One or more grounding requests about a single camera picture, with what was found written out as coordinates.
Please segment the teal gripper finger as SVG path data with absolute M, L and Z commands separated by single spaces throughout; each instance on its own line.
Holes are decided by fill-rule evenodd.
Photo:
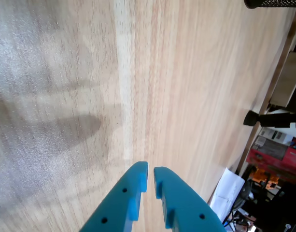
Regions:
M 165 228 L 173 232 L 224 232 L 210 206 L 175 172 L 154 168 L 155 195 L 162 202 Z
M 148 162 L 133 164 L 80 229 L 82 232 L 130 232 L 139 219 L 141 194 L 147 191 Z

